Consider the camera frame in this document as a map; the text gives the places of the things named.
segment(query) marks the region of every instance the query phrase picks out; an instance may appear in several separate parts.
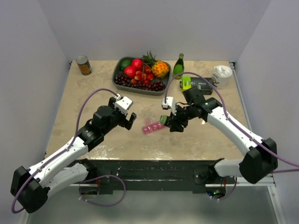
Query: white container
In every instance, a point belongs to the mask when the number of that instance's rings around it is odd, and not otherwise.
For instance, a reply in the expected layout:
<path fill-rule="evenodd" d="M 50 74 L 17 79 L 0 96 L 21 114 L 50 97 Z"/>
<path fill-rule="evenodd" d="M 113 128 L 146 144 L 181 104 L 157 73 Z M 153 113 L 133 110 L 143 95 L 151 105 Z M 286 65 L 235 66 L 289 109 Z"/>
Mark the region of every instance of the white container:
<path fill-rule="evenodd" d="M 227 86 L 229 78 L 233 75 L 230 67 L 225 65 L 215 66 L 212 75 L 212 81 L 216 89 L 223 89 Z"/>

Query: pineapple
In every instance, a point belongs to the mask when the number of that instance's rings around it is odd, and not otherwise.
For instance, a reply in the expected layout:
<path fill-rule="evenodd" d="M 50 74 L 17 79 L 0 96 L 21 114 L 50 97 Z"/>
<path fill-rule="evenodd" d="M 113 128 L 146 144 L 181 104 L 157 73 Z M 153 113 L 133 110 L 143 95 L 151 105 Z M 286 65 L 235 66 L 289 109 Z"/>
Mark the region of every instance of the pineapple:
<path fill-rule="evenodd" d="M 169 67 L 165 62 L 156 60 L 156 56 L 153 56 L 151 52 L 147 52 L 147 56 L 143 55 L 144 63 L 150 66 L 154 75 L 157 78 L 164 78 L 169 72 Z"/>

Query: pineapple crown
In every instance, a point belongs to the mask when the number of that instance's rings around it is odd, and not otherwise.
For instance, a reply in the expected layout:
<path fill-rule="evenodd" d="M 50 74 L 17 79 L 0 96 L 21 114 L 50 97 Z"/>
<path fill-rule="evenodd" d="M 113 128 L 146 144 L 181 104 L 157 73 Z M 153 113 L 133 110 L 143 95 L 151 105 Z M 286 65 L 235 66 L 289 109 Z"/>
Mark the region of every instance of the pineapple crown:
<path fill-rule="evenodd" d="M 153 56 L 151 51 L 147 52 L 147 55 L 143 55 L 142 58 L 144 62 L 150 66 L 153 66 L 157 62 L 156 56 Z"/>

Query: gray floor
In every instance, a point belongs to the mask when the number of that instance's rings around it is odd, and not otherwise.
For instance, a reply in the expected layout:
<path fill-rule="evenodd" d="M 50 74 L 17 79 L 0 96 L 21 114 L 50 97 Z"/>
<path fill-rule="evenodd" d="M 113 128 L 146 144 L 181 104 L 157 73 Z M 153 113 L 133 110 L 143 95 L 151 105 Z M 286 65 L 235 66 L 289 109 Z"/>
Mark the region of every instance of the gray floor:
<path fill-rule="evenodd" d="M 112 196 L 96 196 L 97 202 L 112 202 Z M 129 191 L 125 199 L 110 208 L 78 200 L 78 187 L 62 190 L 27 224 L 275 224 L 267 187 L 237 187 L 226 200 L 216 202 L 191 192 Z"/>

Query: marble table surface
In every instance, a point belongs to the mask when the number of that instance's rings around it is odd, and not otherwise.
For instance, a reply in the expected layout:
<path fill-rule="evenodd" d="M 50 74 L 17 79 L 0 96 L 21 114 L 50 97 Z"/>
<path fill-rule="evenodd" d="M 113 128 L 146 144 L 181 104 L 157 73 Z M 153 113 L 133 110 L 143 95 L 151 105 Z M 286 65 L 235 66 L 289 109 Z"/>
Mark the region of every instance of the marble table surface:
<path fill-rule="evenodd" d="M 171 67 L 175 61 L 167 61 Z M 170 133 L 168 128 L 144 135 L 142 127 L 145 119 L 158 121 L 162 114 L 170 111 L 161 108 L 163 96 L 154 97 L 117 90 L 112 84 L 111 76 L 117 61 L 90 61 L 93 72 L 83 76 L 73 61 L 69 71 L 63 97 L 57 113 L 56 121 L 49 142 L 47 155 L 51 155 L 62 147 L 73 135 L 79 109 L 85 98 L 95 89 L 105 87 L 127 96 L 133 100 L 131 112 L 137 119 L 130 131 L 117 127 L 105 136 L 104 142 L 91 152 L 82 156 L 88 159 L 124 159 L 124 160 L 216 160 L 219 158 L 237 159 L 242 155 L 237 147 L 218 129 L 201 119 L 189 121 L 183 133 Z M 225 61 L 185 61 L 185 71 L 196 72 L 210 77 L 214 66 L 227 65 Z M 246 126 L 243 108 L 239 99 L 235 80 L 231 77 L 228 86 L 220 90 L 227 110 L 238 121 Z M 179 80 L 170 86 L 169 96 L 177 101 L 184 97 L 179 87 Z M 101 105 L 107 105 L 111 93 L 101 91 L 86 104 L 81 117 L 80 126 L 92 118 L 93 113 Z M 211 95 L 219 100 L 217 94 Z"/>

